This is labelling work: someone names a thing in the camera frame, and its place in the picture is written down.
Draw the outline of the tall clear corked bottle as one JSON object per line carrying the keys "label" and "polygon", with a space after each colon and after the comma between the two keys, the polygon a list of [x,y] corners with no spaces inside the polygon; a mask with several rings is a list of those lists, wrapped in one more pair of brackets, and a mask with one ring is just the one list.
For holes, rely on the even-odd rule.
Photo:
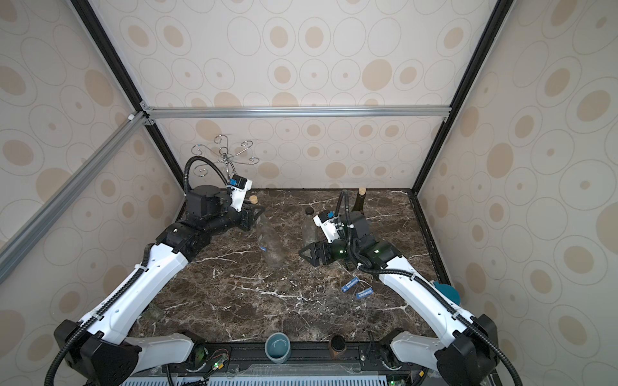
{"label": "tall clear corked bottle", "polygon": [[[250,196],[249,202],[254,205],[254,207],[260,206],[256,195]],[[260,224],[255,227],[258,238],[257,246],[262,251],[262,256],[267,265],[276,269],[283,265],[286,257],[286,249],[281,242],[279,234],[266,217],[265,212]]]}

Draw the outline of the dark green wine bottle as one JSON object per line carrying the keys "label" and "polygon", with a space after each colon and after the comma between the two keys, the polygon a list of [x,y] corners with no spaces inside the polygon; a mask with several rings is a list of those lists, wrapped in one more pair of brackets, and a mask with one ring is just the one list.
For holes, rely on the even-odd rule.
{"label": "dark green wine bottle", "polygon": [[357,196],[354,201],[354,205],[352,206],[352,212],[360,212],[361,214],[365,214],[365,198],[366,198],[367,189],[359,188],[357,191]]}

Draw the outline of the clear bottle black cap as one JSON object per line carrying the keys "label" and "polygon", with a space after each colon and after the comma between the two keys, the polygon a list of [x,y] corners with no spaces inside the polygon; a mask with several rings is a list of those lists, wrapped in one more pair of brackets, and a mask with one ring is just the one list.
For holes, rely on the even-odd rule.
{"label": "clear bottle black cap", "polygon": [[318,241],[316,232],[317,226],[314,222],[314,216],[315,210],[312,207],[305,207],[304,222],[302,225],[302,240],[304,246]]}

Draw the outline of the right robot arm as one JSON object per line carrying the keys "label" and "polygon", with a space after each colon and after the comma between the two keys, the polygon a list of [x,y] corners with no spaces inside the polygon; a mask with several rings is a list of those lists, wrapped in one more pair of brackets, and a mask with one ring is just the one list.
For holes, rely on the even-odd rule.
{"label": "right robot arm", "polygon": [[439,373],[449,385],[480,385],[502,364],[513,383],[521,385],[518,370],[499,347],[494,321],[465,310],[444,293],[444,285],[426,280],[393,244],[373,235],[363,212],[365,194],[360,191],[351,204],[349,192],[342,191],[334,210],[307,209],[310,230],[320,230],[325,238],[307,244],[299,255],[315,267],[340,262],[375,277],[435,333],[433,338],[396,333],[385,343],[384,365],[412,363]]}

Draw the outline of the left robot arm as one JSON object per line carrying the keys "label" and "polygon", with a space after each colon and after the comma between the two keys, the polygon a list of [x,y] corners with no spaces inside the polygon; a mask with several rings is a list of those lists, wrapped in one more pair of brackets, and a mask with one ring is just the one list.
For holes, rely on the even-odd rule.
{"label": "left robot arm", "polygon": [[194,162],[210,167],[203,156],[188,159],[183,172],[186,216],[168,226],[143,251],[132,273],[100,304],[79,321],[65,320],[54,337],[60,347],[44,384],[52,385],[63,363],[91,385],[120,385],[130,376],[171,363],[199,369],[205,363],[204,340],[191,333],[134,339],[129,331],[154,297],[210,244],[212,238],[239,228],[248,232],[263,213],[256,199],[246,200],[253,182],[234,172],[217,174],[223,188],[192,187],[189,173]]}

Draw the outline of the blue peeled label strip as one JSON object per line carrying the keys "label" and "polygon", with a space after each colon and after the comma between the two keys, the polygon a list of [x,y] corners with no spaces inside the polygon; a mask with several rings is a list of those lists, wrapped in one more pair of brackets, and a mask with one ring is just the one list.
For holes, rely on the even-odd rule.
{"label": "blue peeled label strip", "polygon": [[368,288],[366,290],[364,289],[363,291],[356,293],[355,296],[356,296],[356,299],[364,299],[372,295],[373,293],[374,293],[373,289]]}

